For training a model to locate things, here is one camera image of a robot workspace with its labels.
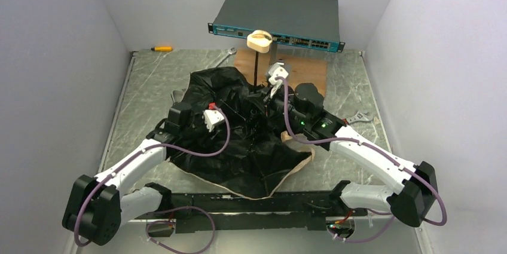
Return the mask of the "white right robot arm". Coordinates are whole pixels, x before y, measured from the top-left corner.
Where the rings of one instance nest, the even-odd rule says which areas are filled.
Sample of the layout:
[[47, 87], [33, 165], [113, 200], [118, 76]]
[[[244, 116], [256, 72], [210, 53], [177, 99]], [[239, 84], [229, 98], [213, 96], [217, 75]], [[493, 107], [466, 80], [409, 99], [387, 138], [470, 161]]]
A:
[[397, 157], [364, 138], [323, 108], [323, 96], [314, 84], [300, 84], [291, 94], [287, 82], [278, 77], [261, 90], [261, 98], [268, 114], [283, 116], [290, 137], [344, 155], [383, 182], [362, 185], [342, 180], [329, 193], [333, 207], [386, 212], [411, 227], [447, 223], [434, 167]]

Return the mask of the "teal network switch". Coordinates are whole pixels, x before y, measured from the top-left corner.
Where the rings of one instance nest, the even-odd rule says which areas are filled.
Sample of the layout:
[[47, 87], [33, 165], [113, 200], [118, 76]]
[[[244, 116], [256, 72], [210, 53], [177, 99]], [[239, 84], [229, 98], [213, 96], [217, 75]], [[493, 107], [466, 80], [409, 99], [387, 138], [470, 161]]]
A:
[[338, 0], [225, 0], [208, 24], [214, 35], [245, 39], [255, 30], [279, 45], [332, 53], [343, 51]]

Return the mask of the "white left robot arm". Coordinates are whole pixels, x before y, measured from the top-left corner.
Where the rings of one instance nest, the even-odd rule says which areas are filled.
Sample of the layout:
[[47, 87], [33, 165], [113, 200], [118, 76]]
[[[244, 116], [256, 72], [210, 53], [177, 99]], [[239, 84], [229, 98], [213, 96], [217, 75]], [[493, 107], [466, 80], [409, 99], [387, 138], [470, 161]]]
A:
[[[90, 243], [103, 246], [126, 222], [147, 213], [162, 214], [175, 210], [172, 192], [157, 183], [140, 190], [129, 189], [155, 166], [181, 154], [214, 157], [230, 142], [228, 118], [214, 103], [199, 113], [201, 120], [191, 120], [193, 111], [187, 103], [175, 103], [167, 118], [155, 126], [128, 156], [95, 176], [82, 175], [73, 184], [63, 215], [62, 225], [73, 232], [79, 247]], [[225, 143], [211, 152], [198, 152], [190, 142], [208, 137], [225, 124]]]

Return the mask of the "beige black folding umbrella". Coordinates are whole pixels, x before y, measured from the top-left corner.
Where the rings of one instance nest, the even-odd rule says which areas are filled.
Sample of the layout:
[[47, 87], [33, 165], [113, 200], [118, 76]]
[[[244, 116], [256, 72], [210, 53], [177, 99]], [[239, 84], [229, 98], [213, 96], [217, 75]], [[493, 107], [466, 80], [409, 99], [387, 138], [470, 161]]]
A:
[[[181, 103], [193, 114], [215, 103], [230, 123], [230, 142], [214, 157], [181, 154], [170, 161], [177, 168], [205, 182], [251, 200], [271, 197], [282, 182], [314, 159], [311, 147], [292, 148], [282, 135], [283, 116], [261, 114], [261, 90], [235, 67], [192, 72]], [[225, 143], [225, 124], [208, 137], [190, 142], [198, 152], [215, 151]]]

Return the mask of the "brown plywood board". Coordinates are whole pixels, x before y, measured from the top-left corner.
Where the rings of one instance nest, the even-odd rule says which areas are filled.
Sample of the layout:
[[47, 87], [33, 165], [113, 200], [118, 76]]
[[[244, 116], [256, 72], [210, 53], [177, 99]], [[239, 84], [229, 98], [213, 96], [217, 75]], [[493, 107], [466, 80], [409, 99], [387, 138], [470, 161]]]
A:
[[[288, 65], [288, 83], [292, 88], [298, 84], [313, 83], [318, 92], [326, 95], [326, 75], [328, 62], [323, 59], [311, 59], [307, 55], [285, 54], [279, 51], [277, 56]], [[255, 52], [250, 49], [239, 49], [234, 59], [237, 68], [250, 84], [254, 83]]]

